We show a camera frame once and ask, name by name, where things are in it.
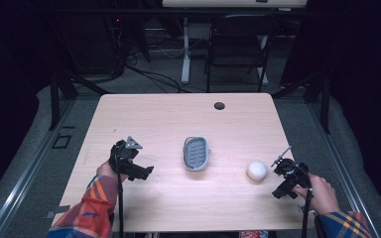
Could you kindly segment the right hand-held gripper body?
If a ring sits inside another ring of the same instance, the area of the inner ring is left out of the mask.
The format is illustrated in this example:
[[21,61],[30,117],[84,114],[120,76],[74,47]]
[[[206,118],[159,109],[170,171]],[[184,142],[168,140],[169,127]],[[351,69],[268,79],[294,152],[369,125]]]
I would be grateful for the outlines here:
[[285,158],[291,149],[292,147],[289,146],[271,165],[275,167],[273,172],[276,175],[284,177],[278,189],[293,189],[296,185],[310,187],[309,167],[304,163],[297,164],[294,160]]

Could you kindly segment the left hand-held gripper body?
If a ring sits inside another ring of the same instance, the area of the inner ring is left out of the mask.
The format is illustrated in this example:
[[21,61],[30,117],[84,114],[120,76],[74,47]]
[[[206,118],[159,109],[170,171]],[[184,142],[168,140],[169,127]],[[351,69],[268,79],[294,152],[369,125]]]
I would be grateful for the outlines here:
[[110,151],[109,166],[117,174],[138,175],[141,168],[133,163],[142,146],[129,136],[112,146]]

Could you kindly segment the person's left hand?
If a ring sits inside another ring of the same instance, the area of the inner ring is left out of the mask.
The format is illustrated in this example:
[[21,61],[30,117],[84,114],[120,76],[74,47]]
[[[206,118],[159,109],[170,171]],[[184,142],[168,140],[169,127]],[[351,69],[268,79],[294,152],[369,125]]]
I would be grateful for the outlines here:
[[112,186],[117,185],[120,182],[123,182],[125,179],[127,179],[126,175],[117,174],[114,172],[109,163],[105,162],[101,164],[96,169],[96,177],[101,180],[105,185],[111,184]]

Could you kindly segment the person's right hand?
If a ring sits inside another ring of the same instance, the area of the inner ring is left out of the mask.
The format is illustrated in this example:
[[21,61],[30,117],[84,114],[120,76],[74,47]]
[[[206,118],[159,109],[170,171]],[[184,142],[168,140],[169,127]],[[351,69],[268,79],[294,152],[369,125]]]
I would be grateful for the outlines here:
[[311,208],[319,215],[338,212],[340,210],[335,189],[325,178],[310,174],[313,198]]

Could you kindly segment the white round soap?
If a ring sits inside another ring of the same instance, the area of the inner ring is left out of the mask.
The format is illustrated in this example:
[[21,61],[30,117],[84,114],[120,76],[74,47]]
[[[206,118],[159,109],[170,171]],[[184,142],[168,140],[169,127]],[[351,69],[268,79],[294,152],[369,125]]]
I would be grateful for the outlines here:
[[251,162],[246,169],[246,175],[248,175],[250,179],[255,181],[263,180],[267,176],[267,173],[268,168],[261,161]]

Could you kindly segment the person's red patterned clothing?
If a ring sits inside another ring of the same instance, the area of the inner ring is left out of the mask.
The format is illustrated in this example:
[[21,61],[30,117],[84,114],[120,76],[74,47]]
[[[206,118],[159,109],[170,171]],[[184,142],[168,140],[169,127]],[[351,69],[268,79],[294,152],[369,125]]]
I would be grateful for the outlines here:
[[269,238],[269,233],[262,230],[240,231],[239,238]]

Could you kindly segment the grey soap dish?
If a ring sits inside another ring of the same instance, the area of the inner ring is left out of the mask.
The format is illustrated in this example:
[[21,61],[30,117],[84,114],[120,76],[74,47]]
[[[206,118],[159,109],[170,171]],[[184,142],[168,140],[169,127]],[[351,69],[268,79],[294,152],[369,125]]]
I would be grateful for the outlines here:
[[184,143],[184,163],[189,171],[200,172],[208,165],[210,149],[203,137],[188,137]]

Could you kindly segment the black metal stand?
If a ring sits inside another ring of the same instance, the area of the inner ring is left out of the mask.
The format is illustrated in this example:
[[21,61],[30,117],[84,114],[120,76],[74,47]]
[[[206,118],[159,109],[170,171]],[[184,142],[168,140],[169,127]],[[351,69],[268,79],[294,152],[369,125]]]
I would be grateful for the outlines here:
[[99,95],[109,94],[109,91],[86,80],[77,73],[73,73],[67,69],[56,69],[53,73],[50,84],[52,107],[52,122],[49,128],[50,131],[54,130],[61,120],[60,93],[62,93],[68,100],[75,100],[78,97],[78,92],[73,86],[74,83],[79,83]]
[[308,87],[304,94],[304,100],[306,103],[314,103],[318,98],[320,98],[319,122],[324,131],[329,134],[328,115],[330,101],[330,78],[328,77],[326,71],[318,71],[304,77],[301,80],[293,82],[278,92],[273,93],[272,97],[274,99],[281,98],[303,85]]

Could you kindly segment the white background desk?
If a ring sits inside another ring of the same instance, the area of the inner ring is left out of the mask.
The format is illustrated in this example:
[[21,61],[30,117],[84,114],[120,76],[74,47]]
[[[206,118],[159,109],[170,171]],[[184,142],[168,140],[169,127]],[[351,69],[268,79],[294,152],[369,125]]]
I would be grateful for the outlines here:
[[[163,0],[163,7],[177,9],[302,9],[308,4],[308,0]],[[182,83],[190,82],[191,53],[189,35],[189,17],[184,17],[184,61],[182,71]]]

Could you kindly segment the black folding chair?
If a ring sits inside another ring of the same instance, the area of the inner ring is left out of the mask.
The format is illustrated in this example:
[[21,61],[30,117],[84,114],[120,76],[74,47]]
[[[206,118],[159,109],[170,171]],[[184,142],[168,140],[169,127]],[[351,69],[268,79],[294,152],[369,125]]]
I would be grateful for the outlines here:
[[261,91],[272,40],[280,30],[279,21],[271,15],[229,14],[215,20],[209,30],[204,73],[206,91],[210,92],[211,69],[261,68],[258,91]]

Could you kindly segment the aluminium floor rail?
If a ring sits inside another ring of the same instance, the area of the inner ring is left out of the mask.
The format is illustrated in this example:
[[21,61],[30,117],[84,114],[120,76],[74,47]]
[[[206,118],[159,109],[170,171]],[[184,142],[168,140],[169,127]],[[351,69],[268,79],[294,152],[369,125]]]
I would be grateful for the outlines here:
[[357,188],[353,183],[353,180],[351,179],[351,176],[348,173],[348,170],[342,160],[340,152],[338,151],[336,145],[334,144],[334,141],[331,138],[331,135],[327,134],[321,125],[320,113],[317,107],[314,104],[308,103],[307,108],[310,111],[310,114],[313,117],[315,125],[320,133],[320,136],[324,140],[326,147],[330,153],[333,170],[338,178],[339,184],[341,185],[344,191],[344,194],[347,198],[350,207],[354,211],[361,212],[365,216],[365,218],[368,221],[369,231],[373,235],[373,237],[381,238],[378,234],[375,224],[371,220],[370,214],[366,208],[366,205],[362,197],[360,196]]
[[39,111],[0,181],[0,238],[43,238],[53,219],[70,170],[68,160],[56,160],[57,141],[75,131],[68,123],[73,101],[63,103],[61,119],[51,128],[51,106]]

